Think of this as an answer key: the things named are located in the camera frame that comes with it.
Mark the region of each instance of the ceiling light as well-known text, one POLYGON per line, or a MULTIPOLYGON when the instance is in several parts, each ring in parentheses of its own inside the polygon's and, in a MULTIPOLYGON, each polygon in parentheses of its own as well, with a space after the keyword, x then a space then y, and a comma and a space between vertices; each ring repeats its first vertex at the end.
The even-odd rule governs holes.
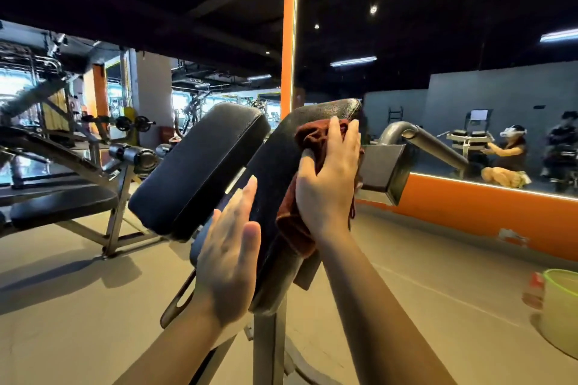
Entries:
POLYGON ((564 40, 575 40, 578 39, 578 29, 568 29, 566 31, 551 32, 550 34, 544 34, 540 38, 540 43, 548 43, 554 41, 564 41, 564 40))
POLYGON ((356 58, 354 60, 336 61, 334 63, 330 63, 330 66, 331 67, 356 66, 357 64, 371 63, 377 59, 378 59, 377 57, 356 58))
POLYGON ((271 75, 250 76, 247 81, 258 81, 259 79, 269 79, 271 75))

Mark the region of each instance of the black leather upholstery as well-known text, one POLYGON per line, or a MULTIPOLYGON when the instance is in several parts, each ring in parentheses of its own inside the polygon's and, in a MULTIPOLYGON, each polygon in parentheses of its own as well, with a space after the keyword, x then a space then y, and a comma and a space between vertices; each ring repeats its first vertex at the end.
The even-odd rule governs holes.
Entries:
MULTIPOLYGON (((243 187, 251 175, 258 180, 257 194, 251 220, 261 225, 262 241, 258 260, 256 293, 251 310, 254 313, 274 313, 285 296, 285 292, 300 270, 303 259, 278 234, 275 219, 287 188, 298 170, 301 152, 295 142, 297 128, 307 122, 338 116, 340 119, 359 119, 362 134, 366 131, 361 102, 343 99, 331 103, 304 106, 291 112, 271 134, 269 140, 256 152, 247 165, 247 170, 229 193, 243 187)), ((227 204, 228 198, 220 202, 219 208, 227 204)), ((197 236, 191 247, 191 262, 194 265, 205 239, 209 224, 197 236)), ((302 279, 308 286, 319 267, 320 259, 314 254, 308 259, 308 274, 302 279)))
POLYGON ((215 105, 139 186, 129 209, 160 236, 190 239, 270 130, 256 108, 215 105))
POLYGON ((10 218, 15 228, 24 230, 99 214, 118 204, 116 192, 100 186, 83 186, 18 202, 12 206, 10 218))

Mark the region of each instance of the hand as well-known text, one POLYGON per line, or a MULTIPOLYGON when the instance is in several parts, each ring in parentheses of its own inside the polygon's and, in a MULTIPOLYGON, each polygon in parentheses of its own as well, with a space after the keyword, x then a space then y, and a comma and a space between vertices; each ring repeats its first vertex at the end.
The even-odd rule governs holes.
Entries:
POLYGON ((323 168, 315 174, 313 152, 305 150, 297 174, 297 206, 303 222, 314 240, 331 236, 328 230, 349 229, 349 212, 355 192, 361 134, 359 121, 349 124, 342 140, 339 119, 331 118, 327 140, 327 156, 323 168))
POLYGON ((249 214, 256 186, 256 178, 251 177, 222 213, 214 211, 198 258, 193 301, 208 304, 223 327, 247 313, 255 293, 261 226, 249 222, 249 214))

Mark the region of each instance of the left hand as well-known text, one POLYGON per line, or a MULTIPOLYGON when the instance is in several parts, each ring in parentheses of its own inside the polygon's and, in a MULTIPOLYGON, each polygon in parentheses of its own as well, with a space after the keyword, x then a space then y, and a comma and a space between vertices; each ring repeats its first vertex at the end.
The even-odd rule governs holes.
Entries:
POLYGON ((193 301, 208 305, 223 327, 247 313, 255 293, 261 226, 249 222, 249 214, 256 186, 256 178, 251 177, 222 213, 214 211, 197 262, 193 301))

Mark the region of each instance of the concrete floor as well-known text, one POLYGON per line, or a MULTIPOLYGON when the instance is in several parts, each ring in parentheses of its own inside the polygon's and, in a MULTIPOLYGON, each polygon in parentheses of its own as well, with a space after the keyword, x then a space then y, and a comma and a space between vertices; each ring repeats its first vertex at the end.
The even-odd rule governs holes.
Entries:
MULTIPOLYGON (((103 231, 106 220, 82 222, 103 231)), ((543 268, 363 211, 353 233, 458 384, 578 383, 578 361, 541 338, 521 301, 543 268)), ((160 333, 191 271, 188 248, 164 242, 102 261, 98 245, 57 226, 2 238, 0 383, 112 383, 160 333)), ((291 288, 287 334, 314 367, 358 383, 324 271, 308 292, 291 288)), ((251 361, 241 334, 212 384, 250 385, 251 361)))

